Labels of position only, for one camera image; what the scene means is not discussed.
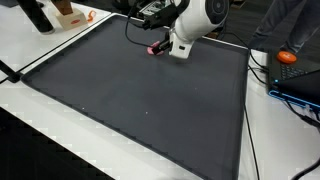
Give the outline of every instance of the black bottle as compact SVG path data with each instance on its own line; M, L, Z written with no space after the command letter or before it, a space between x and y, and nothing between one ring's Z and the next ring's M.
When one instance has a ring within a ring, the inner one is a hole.
M52 34L54 28L43 13L36 0L17 0L22 10L27 14L38 31L42 34Z

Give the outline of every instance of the orange object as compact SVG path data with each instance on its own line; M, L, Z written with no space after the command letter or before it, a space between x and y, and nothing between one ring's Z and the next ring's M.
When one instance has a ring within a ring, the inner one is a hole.
M292 64L297 61L297 57L287 51L280 51L277 55L277 59L285 64Z
M93 18L96 17L96 14L97 13L94 10L90 11L88 15L88 22L92 22Z

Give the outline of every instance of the black cable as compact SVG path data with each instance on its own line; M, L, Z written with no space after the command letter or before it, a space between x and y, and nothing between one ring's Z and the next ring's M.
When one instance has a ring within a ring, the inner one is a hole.
M292 180L299 180L301 177L305 176L306 174L310 173L311 171L317 169L320 166L320 158L318 159L318 161L316 161L314 164L312 164L310 167L308 167L307 169L301 171L300 173L298 173L297 175L295 175Z
M128 36L129 21L130 21L130 18L128 18L128 20L127 20L126 29L125 29L125 35L126 35L126 38L128 39L128 41L130 41L133 44L139 45L139 46L151 47L150 45L139 43L139 42L133 41L132 39L129 38L129 36Z
M250 57L252 58L253 62L256 63L259 67L261 67L261 68L263 68L263 69L268 69L266 66L263 66L263 65L259 64L259 63L256 61L256 59L253 57L252 52L251 52L251 49L249 48L249 46L247 45L247 43L245 43L238 35L236 35L235 33L232 33L232 32L224 32L223 34L230 34L230 35L235 36L246 48L248 48Z
M261 82L262 84L267 85L266 82L262 81L262 80L259 78L259 76L256 74L256 72L252 69L252 67L251 67L250 65L248 65L248 67L249 67L249 69L251 70L251 72L252 72L253 75L257 78L257 80L258 80L259 82Z
M227 21L224 21L223 30L219 33L217 39L222 41L225 36L226 31L227 31Z
M313 125L315 127L317 127L318 131L320 132L320 118L319 118L319 111L314 111L317 120L314 120L308 116L304 116L302 114L299 114L295 109L293 109L292 105L289 103L288 100L285 100L285 102L288 105L288 108L298 117L300 117L300 119L302 119L303 121L305 121L306 123ZM305 176L306 174L310 173L311 171L315 170L316 168L320 167L320 158L318 159L318 161L316 163L314 163L313 165L311 165L310 167L308 167L307 169L301 171L300 173L298 173L297 175L295 175L292 180L299 180L301 177Z
M251 67L253 70L258 70L261 73L267 74L269 71L262 69L262 68L255 68L255 67Z
M250 129L250 122L249 122L249 116L248 116L248 111L247 111L246 105L244 105L244 112L245 112L246 119L247 119L247 128L248 128L248 132L249 132L249 137L250 137L250 142L251 142L251 148L252 148L254 163L255 163L255 166L256 166L257 180L260 180L258 161L257 161L257 156L256 156L256 151L255 151L255 148L254 148L253 140L252 140L252 133L251 133L251 129Z
M150 45L136 42L136 41L130 39L129 36L128 36L128 26L129 26L129 23L131 23L131 22L130 22L131 17L133 16L133 14L134 14L134 13L136 12L136 10L137 10L137 5L138 5L138 3L139 3L139 0L136 0L135 3L133 4L132 8L130 9L130 12L128 13L128 18L127 18L127 23L126 23L126 28L125 28L125 35L126 35L126 38L128 39L128 41L130 41L130 42L133 43L133 44L136 44L136 45L139 45L139 46L144 46L144 47L151 47Z
M320 121L319 112L316 112L317 120Z

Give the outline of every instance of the table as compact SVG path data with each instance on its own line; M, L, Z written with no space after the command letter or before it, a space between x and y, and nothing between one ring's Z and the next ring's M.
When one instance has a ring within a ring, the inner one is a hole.
M64 31L54 16L57 11L56 7L50 1L40 1L45 4L42 10L55 28L54 34L41 35L20 6L7 8L0 5L0 60L14 71L20 70L111 14L110 12L72 3L73 8L80 9L86 16L91 10L96 11L97 15L88 26L84 25L70 31ZM6 77L0 71L0 81Z
M47 54L23 73L55 53ZM258 51L254 51L253 56L260 63L265 63L267 57ZM12 84L6 81L0 85L0 92L0 106L3 109L117 180L200 179L21 82ZM248 76L247 109L262 180L289 179L320 156L319 133L299 120L282 102L269 97L265 87L251 73ZM305 180L319 177L320 169L317 169ZM239 180L256 179L244 123Z

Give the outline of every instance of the red object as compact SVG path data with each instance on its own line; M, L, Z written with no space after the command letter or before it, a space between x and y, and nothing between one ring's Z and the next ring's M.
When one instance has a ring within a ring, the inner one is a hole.
M151 47L148 47L148 48L147 48L148 54L154 55L154 53L152 52L152 48L157 47L159 44L160 44L160 41L157 41L157 42L155 42L154 44L152 44ZM164 52L161 51L161 52L159 52L157 55L162 55L163 53L164 53Z
M296 55L287 51L280 51L277 55L277 59L285 64L292 64L297 61Z
M80 22L80 19L76 19L76 20L72 21L71 24L77 24L78 22Z

